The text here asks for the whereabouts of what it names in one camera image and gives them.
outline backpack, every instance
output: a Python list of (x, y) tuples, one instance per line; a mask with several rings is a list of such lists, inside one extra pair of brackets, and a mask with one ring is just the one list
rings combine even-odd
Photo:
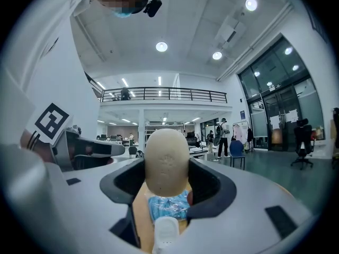
[(145, 157), (145, 154), (141, 150), (138, 150), (136, 154), (136, 158), (144, 158), (144, 157)]

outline gray floor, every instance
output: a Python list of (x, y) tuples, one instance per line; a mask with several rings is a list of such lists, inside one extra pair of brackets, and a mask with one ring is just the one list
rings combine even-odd
[[(300, 170), (301, 164), (290, 164), (296, 159), (295, 152), (254, 151), (246, 155), (245, 170), (264, 176), (287, 189), (296, 199), (314, 214), (321, 211), (331, 193), (332, 183), (337, 175), (331, 160), (310, 159), (314, 164)], [(229, 165), (230, 158), (223, 158), (222, 165)], [(240, 168), (236, 159), (235, 168)]]

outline office chair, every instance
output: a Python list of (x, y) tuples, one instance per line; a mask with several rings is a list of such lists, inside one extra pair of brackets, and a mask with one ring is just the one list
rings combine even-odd
[(313, 167), (313, 163), (308, 159), (305, 159), (305, 156), (313, 152), (315, 140), (313, 139), (313, 145), (311, 145), (311, 135), (312, 135), (312, 126), (307, 124), (308, 119), (297, 121), (297, 127), (295, 127), (295, 136), (296, 136), (296, 153), (298, 154), (298, 158), (291, 163), (293, 164), (300, 162), (301, 168), (304, 167), (304, 163), (310, 164), (311, 168)]
[(137, 151), (138, 151), (137, 147), (129, 147), (128, 148), (129, 158), (132, 158), (132, 155), (136, 155)]

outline glass window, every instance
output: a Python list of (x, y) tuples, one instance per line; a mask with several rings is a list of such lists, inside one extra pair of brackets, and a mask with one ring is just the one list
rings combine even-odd
[(258, 83), (250, 68), (241, 74), (241, 80), (247, 93), (247, 98), (251, 98), (259, 93)]
[(280, 41), (280, 43), (273, 48), (273, 51), (281, 61), (289, 76), (293, 76), (305, 70), (304, 63), (294, 47), (287, 40)]
[(272, 51), (262, 56), (251, 67), (262, 92), (289, 78), (282, 63)]
[(266, 114), (262, 101), (249, 105), (253, 126), (253, 146), (255, 148), (267, 149), (267, 125)]
[(311, 78), (295, 85), (298, 101), (303, 119), (308, 119), (308, 124), (315, 131), (317, 140), (323, 140), (324, 137), (324, 120), (322, 108), (318, 93), (313, 85)]

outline glass door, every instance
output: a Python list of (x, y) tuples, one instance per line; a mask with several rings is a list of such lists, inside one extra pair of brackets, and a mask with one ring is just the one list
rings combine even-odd
[(269, 124), (269, 149), (294, 151), (296, 138), (294, 128), (301, 119), (297, 94), (293, 87), (282, 89), (264, 98)]

